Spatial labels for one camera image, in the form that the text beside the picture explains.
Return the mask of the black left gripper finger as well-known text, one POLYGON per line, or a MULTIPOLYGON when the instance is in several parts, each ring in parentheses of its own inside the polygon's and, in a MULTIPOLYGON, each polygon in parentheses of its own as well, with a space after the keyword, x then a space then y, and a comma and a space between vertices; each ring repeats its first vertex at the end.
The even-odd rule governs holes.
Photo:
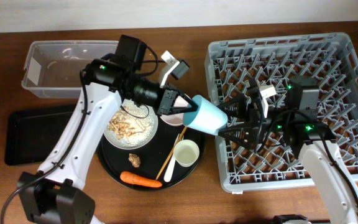
POLYGON ((185 107, 173 107, 170 110, 169 115, 173 115, 173 114, 180 114, 180 113, 191 113, 191 112, 195 112, 198 109, 198 105, 187 105, 185 107))
POLYGON ((195 108, 196 103, 185 93, 175 91, 176 98, 174 102, 175 108, 195 108))

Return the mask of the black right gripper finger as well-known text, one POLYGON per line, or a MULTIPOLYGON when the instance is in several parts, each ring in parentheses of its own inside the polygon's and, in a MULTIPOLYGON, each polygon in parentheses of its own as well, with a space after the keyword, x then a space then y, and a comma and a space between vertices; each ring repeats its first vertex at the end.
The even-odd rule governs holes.
POLYGON ((240 94, 227 102, 218 105, 226 115, 234 118, 245 118, 247 113, 247 97, 240 94))
POLYGON ((244 149, 255 149, 255 125, 251 121, 220 129, 218 135, 244 149))

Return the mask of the pink bowl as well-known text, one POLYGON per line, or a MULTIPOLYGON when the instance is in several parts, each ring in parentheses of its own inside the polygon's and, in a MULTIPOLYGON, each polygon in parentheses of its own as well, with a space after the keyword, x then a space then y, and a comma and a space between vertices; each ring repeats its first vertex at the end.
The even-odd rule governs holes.
MULTIPOLYGON (((175 100, 174 107, 187 107, 188 102, 178 96, 175 100)), ((173 115, 161 115, 161 120, 167 123, 170 126, 181 126, 183 124, 183 113, 173 114, 173 115)))

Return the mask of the light blue plastic cup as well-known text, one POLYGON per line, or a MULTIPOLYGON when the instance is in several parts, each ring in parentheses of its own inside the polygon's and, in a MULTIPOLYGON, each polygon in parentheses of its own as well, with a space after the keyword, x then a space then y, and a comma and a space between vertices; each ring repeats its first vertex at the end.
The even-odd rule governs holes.
POLYGON ((183 125, 188 128, 216 136, 218 131, 225 128, 228 123, 227 114, 220 110, 201 95, 196 95, 192 100, 198 105, 194 112, 183 114, 183 125))

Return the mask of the cream paper cup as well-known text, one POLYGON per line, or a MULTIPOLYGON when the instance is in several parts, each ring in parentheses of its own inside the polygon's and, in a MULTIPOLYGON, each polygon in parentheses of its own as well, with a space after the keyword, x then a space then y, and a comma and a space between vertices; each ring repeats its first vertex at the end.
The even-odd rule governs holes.
POLYGON ((175 160, 182 167, 192 166, 200 156, 200 149, 192 140, 185 139, 177 143, 174 147, 173 155, 175 160))

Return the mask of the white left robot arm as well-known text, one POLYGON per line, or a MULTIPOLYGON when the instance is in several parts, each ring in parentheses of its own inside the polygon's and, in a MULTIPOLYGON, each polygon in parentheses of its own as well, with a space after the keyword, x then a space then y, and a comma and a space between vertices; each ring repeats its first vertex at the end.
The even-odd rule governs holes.
POLYGON ((165 52, 155 63, 165 62, 157 82, 141 72, 150 47, 143 41, 122 35, 116 51, 96 58, 80 72, 81 93, 60 139, 35 174, 19 177, 15 194, 26 218, 33 223, 97 223, 94 200, 84 193, 88 169, 109 120, 124 100, 150 106, 157 115, 193 112, 174 103, 183 92, 167 83, 181 78, 187 62, 165 52))

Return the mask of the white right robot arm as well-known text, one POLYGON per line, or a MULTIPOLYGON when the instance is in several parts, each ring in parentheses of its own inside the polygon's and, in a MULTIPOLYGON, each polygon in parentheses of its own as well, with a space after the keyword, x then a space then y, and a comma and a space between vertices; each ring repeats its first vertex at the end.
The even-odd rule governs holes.
POLYGON ((262 94, 267 86, 250 80, 246 94, 218 106, 230 118, 243 122, 220 129, 218 135, 258 152, 271 134, 278 133, 313 179, 331 223, 358 223, 358 186, 346 168, 334 133, 317 119, 317 80, 292 77, 286 89, 284 107, 270 109, 262 94))

